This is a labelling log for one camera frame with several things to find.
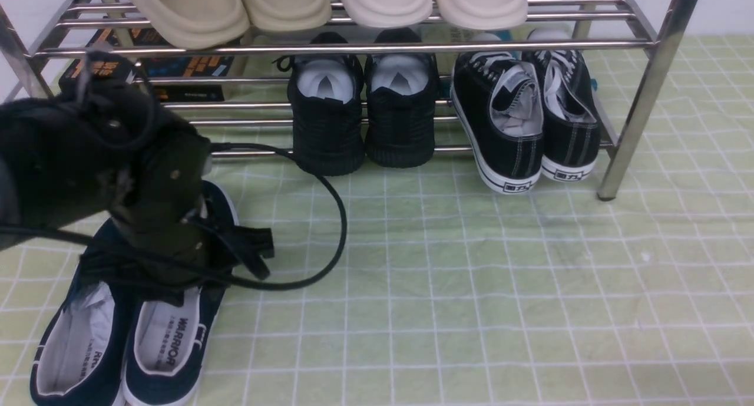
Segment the shoe rack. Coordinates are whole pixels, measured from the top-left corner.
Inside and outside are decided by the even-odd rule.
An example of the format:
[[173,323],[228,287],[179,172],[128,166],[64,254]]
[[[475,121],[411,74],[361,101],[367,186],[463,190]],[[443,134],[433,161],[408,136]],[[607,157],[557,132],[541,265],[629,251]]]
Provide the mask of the shoe rack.
[[[65,36],[70,31],[82,29],[113,28],[123,47],[115,52],[137,60],[145,57],[178,57],[178,56],[240,56],[251,54],[266,54],[272,58],[281,55],[296,54],[387,54],[388,52],[467,52],[467,51],[538,51],[539,49],[628,49],[639,48],[646,51],[649,63],[644,70],[639,89],[633,99],[626,124],[622,133],[617,134],[604,111],[603,148],[607,150],[610,164],[605,174],[597,197],[603,201],[610,201],[617,196],[636,145],[641,139],[649,115],[654,108],[660,94],[663,82],[667,76],[673,58],[681,42],[681,38],[689,24],[698,0],[671,0],[668,12],[659,32],[655,32],[649,20],[639,9],[634,0],[528,0],[530,13],[528,22],[568,22],[576,21],[573,38],[569,41],[523,41],[500,43],[455,43],[455,44],[338,44],[338,45],[251,45],[242,47],[221,47],[204,49],[204,51],[186,51],[175,47],[134,47],[130,37],[125,32],[130,28],[148,28],[149,21],[143,18],[130,18],[127,13],[137,13],[134,5],[119,0],[68,0],[59,10],[55,18],[49,22],[46,29],[28,48],[24,46],[15,32],[10,19],[0,6],[0,51],[2,51],[11,68],[19,78],[19,84],[12,92],[14,98],[21,87],[33,97],[48,97],[51,94],[48,84],[41,75],[41,71],[51,59],[72,59],[81,57],[84,49],[81,47],[60,47]],[[542,6],[548,6],[548,11],[542,11]],[[549,11],[552,6],[578,6],[572,11]],[[332,8],[342,11],[343,4],[332,2]],[[82,14],[106,14],[105,19],[83,19]],[[633,37],[620,39],[600,39],[590,37],[590,25],[597,20],[620,20],[627,23]],[[439,14],[433,14],[426,23],[442,23]],[[332,17],[328,25],[353,25],[353,20],[338,13]],[[286,83],[287,78],[152,78],[155,86],[165,84],[271,84]],[[447,108],[450,100],[437,100],[438,107]],[[290,108],[288,103],[165,103],[170,110],[208,110],[221,113],[223,110],[285,110]],[[455,116],[439,115],[436,121],[457,121]],[[204,126],[235,126],[235,127],[265,127],[290,126],[291,120],[259,119],[259,120],[228,120],[202,119],[192,122]],[[437,153],[471,154],[471,146],[438,146]],[[227,151],[217,153],[219,159],[239,159],[266,156],[263,151]]]

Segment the shoelace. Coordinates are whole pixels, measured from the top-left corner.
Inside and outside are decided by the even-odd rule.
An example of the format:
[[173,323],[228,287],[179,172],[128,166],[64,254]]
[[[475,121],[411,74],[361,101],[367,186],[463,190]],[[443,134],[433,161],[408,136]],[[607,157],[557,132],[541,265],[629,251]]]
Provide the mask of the shoelace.
[[537,51],[537,59],[543,63],[547,63],[550,59],[557,61],[558,66],[554,67],[557,69],[558,79],[563,78],[565,83],[571,83],[577,65],[577,56],[574,51],[565,51],[564,49]]
[[492,65],[498,61],[516,60],[509,52],[478,52],[471,57],[471,68],[493,83],[497,82],[502,72],[493,70]]

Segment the navy canvas shoe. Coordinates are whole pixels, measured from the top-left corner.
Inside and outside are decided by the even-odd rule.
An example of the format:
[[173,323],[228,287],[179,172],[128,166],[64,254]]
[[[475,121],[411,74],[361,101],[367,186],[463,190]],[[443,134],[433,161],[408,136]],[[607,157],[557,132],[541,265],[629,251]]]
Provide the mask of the navy canvas shoe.
[[[238,224],[226,194],[204,182],[210,213],[218,221]],[[212,323],[224,288],[204,285],[183,295],[183,306],[147,301],[137,306],[124,360],[122,390],[132,406],[182,406],[199,386]]]
[[[119,239],[108,220],[95,235]],[[107,283],[84,283],[86,260],[101,259],[87,248],[64,304],[49,323],[37,348],[29,384],[40,406],[123,406],[121,364],[134,299],[123,288]]]

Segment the black canvas sneaker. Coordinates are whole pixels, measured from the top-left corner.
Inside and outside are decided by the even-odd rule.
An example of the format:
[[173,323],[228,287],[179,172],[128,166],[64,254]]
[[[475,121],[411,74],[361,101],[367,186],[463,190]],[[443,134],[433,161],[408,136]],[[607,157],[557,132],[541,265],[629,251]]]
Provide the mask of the black canvas sneaker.
[[[238,224],[226,192],[202,182],[210,213]],[[199,387],[210,331],[226,288],[205,283],[183,293],[183,304],[145,301],[135,305],[134,322],[125,330],[121,390],[131,406],[183,406]]]
[[[482,33],[474,41],[500,41]],[[466,52],[451,97],[482,180],[501,194],[527,192],[541,173],[542,105],[533,65],[508,52]]]
[[[389,29],[375,40],[421,43],[409,28]],[[416,167],[434,154],[434,111],[439,75],[434,54],[385,54],[366,60],[369,130],[366,155],[383,167]]]
[[[120,234],[108,220],[95,237],[113,242]],[[88,247],[81,263],[97,254]],[[81,269],[37,348],[31,397],[40,406],[124,406],[121,364],[135,298],[127,288],[83,282]]]
[[[326,32],[312,44],[346,44]],[[283,66],[290,59],[288,66]],[[363,70],[355,55],[281,57],[281,71],[293,68],[288,100],[293,109],[293,154],[305,172],[336,177],[364,161],[361,139]]]
[[[530,39],[568,38],[541,28]],[[592,80],[578,51],[525,52],[522,59],[537,69],[544,107],[544,175],[563,182],[580,181],[592,172],[600,151],[601,122],[592,95]]]

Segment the shoe box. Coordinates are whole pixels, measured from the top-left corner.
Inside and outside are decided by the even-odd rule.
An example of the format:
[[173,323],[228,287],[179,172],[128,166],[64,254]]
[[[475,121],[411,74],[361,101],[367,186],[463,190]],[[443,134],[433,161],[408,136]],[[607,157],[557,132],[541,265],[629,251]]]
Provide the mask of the shoe box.
[[[135,47],[164,47],[170,46],[153,28],[128,30]],[[250,33],[231,41],[226,46],[246,45],[250,43]],[[102,45],[120,47],[115,30],[111,28],[98,30],[94,37],[87,43],[88,47]],[[92,67],[94,74],[119,78],[124,81],[134,80],[134,73],[125,59],[113,62],[95,62]],[[200,78],[200,77],[228,77],[234,78],[243,75],[246,68],[247,57],[170,57],[141,59],[142,68],[149,78]],[[69,89],[75,83],[75,79],[81,73],[83,62],[74,60],[62,73],[58,81],[60,90]],[[159,85],[154,87],[154,92],[160,101],[165,103],[196,103],[196,102],[221,102],[235,95],[237,84],[180,84]]]

